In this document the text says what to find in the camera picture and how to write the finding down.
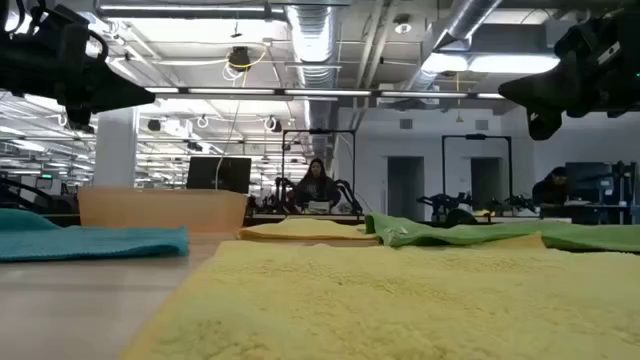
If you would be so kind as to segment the golden yellow microfiber towel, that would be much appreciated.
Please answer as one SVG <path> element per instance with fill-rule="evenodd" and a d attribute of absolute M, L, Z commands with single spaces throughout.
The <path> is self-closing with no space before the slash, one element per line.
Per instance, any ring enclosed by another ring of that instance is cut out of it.
<path fill-rule="evenodd" d="M 374 234 L 366 234 L 363 225 L 342 225 L 329 220 L 285 219 L 279 223 L 262 224 L 242 228 L 236 238 L 248 241 L 276 241 L 300 243 L 337 243 L 364 245 L 366 242 L 382 245 Z M 470 244 L 475 248 L 496 249 L 544 249 L 539 232 L 527 235 L 507 236 L 504 239 L 481 240 Z"/>

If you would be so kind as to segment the black computer monitor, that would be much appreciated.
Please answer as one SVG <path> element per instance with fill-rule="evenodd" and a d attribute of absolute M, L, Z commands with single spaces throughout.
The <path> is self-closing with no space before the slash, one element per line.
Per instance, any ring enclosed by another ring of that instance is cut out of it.
<path fill-rule="evenodd" d="M 192 157 L 186 187 L 248 194 L 251 165 L 250 158 Z"/>
<path fill-rule="evenodd" d="M 613 195 L 615 181 L 610 163 L 570 162 L 566 164 L 571 200 L 604 203 Z"/>

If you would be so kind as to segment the orange translucent plastic bin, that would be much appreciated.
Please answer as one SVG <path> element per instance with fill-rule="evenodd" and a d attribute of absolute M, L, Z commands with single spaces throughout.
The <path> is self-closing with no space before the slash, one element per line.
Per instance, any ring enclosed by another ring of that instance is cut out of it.
<path fill-rule="evenodd" d="M 87 187 L 78 193 L 81 224 L 231 233 L 244 222 L 247 196 L 226 190 Z"/>

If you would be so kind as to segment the green microfiber towel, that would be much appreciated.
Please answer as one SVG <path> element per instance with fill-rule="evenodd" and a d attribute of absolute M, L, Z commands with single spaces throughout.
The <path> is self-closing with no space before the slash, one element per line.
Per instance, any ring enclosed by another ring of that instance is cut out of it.
<path fill-rule="evenodd" d="M 387 247 L 471 246 L 539 235 L 545 247 L 565 251 L 640 254 L 640 225 L 579 225 L 552 220 L 432 227 L 378 213 L 365 216 L 365 228 Z"/>

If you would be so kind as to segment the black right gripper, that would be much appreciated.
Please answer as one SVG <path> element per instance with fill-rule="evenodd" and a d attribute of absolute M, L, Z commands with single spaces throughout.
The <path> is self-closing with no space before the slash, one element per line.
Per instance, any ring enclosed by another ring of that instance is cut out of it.
<path fill-rule="evenodd" d="M 640 6 L 571 26 L 555 54 L 560 61 L 554 68 L 505 82 L 498 93 L 526 108 L 574 118 L 591 112 L 615 118 L 640 106 Z"/>

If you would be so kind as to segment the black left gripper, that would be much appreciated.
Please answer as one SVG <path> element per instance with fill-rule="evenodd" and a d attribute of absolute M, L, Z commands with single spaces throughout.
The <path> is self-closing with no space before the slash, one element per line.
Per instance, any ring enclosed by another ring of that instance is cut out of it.
<path fill-rule="evenodd" d="M 64 5 L 31 8 L 26 33 L 19 36 L 26 67 L 19 95 L 54 99 L 71 108 L 100 113 L 155 102 L 155 94 L 112 71 L 108 45 L 86 18 Z"/>

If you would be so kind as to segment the black station frame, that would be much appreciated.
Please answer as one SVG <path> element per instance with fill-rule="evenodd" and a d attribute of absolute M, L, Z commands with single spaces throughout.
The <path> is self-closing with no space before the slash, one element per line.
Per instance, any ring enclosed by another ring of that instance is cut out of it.
<path fill-rule="evenodd" d="M 508 174 L 508 194 L 514 195 L 513 190 L 513 140 L 511 136 L 504 135 L 486 135 L 482 133 L 473 133 L 465 135 L 442 135 L 441 136 L 441 182 L 442 193 L 447 194 L 447 170 L 446 170 L 446 140 L 449 138 L 464 139 L 466 141 L 486 141 L 488 139 L 503 139 L 507 143 L 507 174 Z"/>
<path fill-rule="evenodd" d="M 329 177 L 331 177 L 334 181 L 338 180 L 338 175 L 341 174 L 340 166 L 341 162 L 337 161 L 333 157 L 333 153 L 336 150 L 336 145 L 338 144 L 338 138 L 344 134 L 349 134 L 351 136 L 351 141 L 344 141 L 344 145 L 346 146 L 346 150 L 349 153 L 348 164 L 350 165 L 349 170 L 351 171 L 351 181 L 348 181 L 354 190 L 355 185 L 355 176 L 356 176 L 356 156 L 355 156 L 355 132 L 353 130 L 322 130 L 322 129 L 308 129 L 308 130 L 284 130 L 281 141 L 281 175 L 279 177 L 286 177 L 288 171 L 285 169 L 285 157 L 290 151 L 292 145 L 309 145 L 310 147 L 316 147 L 319 153 L 316 157 L 312 158 L 309 161 L 309 164 L 306 166 L 306 170 L 304 171 L 304 175 L 306 174 L 311 161 L 315 158 L 320 158 L 325 166 L 326 173 Z M 301 181 L 293 182 L 296 186 Z M 296 204 L 297 211 L 294 214 L 320 214 L 320 215 L 330 215 L 333 213 L 337 213 L 338 215 L 343 213 L 341 206 L 349 206 L 349 204 L 344 200 L 341 195 L 341 200 L 339 203 L 330 208 L 328 202 L 309 202 L 303 207 L 299 207 Z"/>

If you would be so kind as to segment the dark doorway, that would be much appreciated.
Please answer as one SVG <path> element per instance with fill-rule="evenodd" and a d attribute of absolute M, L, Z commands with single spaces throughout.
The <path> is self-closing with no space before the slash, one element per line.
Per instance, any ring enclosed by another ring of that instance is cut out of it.
<path fill-rule="evenodd" d="M 413 221 L 425 219 L 425 206 L 417 201 L 424 195 L 424 159 L 387 159 L 387 214 Z"/>

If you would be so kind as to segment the white building pillar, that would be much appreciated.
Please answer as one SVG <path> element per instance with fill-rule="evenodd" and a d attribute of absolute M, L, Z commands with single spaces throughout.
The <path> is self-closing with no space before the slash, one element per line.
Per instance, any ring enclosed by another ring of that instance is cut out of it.
<path fill-rule="evenodd" d="M 131 107 L 99 114 L 94 186 L 134 186 L 138 130 L 137 108 Z"/>

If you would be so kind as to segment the black equipment stand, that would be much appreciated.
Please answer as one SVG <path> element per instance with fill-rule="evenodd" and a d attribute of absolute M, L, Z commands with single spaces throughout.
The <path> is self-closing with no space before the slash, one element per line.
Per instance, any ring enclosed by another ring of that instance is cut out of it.
<path fill-rule="evenodd" d="M 610 166 L 610 172 L 598 181 L 600 189 L 600 224 L 633 225 L 640 216 L 637 200 L 636 162 L 618 161 Z"/>

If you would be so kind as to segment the pale yellow microfiber towel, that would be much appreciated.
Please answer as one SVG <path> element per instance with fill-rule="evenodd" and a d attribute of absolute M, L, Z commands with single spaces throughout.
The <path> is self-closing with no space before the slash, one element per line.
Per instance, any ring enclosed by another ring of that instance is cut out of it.
<path fill-rule="evenodd" d="M 640 256 L 225 242 L 122 360 L 640 360 Z"/>

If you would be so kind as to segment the teal microfiber towel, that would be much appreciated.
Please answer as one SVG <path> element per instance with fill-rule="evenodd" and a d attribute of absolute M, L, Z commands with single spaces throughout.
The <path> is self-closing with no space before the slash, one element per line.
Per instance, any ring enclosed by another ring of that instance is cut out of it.
<path fill-rule="evenodd" d="M 0 209 L 0 262 L 186 256 L 184 227 L 60 227 L 41 215 Z"/>

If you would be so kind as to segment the black dome-shaped object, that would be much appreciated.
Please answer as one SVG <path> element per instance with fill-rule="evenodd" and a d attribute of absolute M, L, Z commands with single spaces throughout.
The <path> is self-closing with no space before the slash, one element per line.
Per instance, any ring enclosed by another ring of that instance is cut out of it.
<path fill-rule="evenodd" d="M 474 225 L 477 223 L 478 221 L 472 213 L 460 208 L 450 210 L 445 218 L 445 225 L 449 227 L 457 225 Z"/>

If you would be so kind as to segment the bright ceiling light panel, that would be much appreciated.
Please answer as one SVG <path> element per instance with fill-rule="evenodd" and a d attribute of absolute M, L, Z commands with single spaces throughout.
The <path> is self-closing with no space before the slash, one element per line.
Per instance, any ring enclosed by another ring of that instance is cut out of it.
<path fill-rule="evenodd" d="M 457 55 L 432 53 L 422 64 L 421 73 L 476 72 L 536 74 L 551 70 L 559 59 L 550 55 Z"/>

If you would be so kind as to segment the person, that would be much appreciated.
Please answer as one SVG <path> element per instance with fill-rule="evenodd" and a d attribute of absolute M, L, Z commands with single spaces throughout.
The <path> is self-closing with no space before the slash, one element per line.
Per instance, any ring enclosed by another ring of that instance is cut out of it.
<path fill-rule="evenodd" d="M 556 167 L 532 188 L 536 205 L 562 205 L 568 199 L 568 175 L 565 167 Z"/>
<path fill-rule="evenodd" d="M 326 173 L 323 161 L 315 158 L 294 190 L 295 204 L 303 207 L 309 202 L 328 202 L 329 207 L 336 206 L 341 195 L 335 181 Z"/>

